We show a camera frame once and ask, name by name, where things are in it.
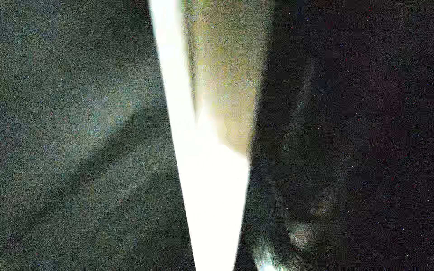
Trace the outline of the dark green laptop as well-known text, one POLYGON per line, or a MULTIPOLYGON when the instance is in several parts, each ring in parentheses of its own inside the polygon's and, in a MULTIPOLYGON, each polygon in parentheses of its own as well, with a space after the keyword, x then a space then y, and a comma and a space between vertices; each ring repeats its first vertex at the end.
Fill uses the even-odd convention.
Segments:
POLYGON ((271 19, 234 270, 433 270, 434 3, 271 19))

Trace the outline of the grey zippered laptop bag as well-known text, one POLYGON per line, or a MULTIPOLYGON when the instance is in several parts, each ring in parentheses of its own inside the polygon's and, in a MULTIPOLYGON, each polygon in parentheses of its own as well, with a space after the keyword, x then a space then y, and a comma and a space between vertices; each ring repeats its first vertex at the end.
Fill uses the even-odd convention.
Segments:
POLYGON ((1 269, 195 269, 147 1, 1 2, 1 269))

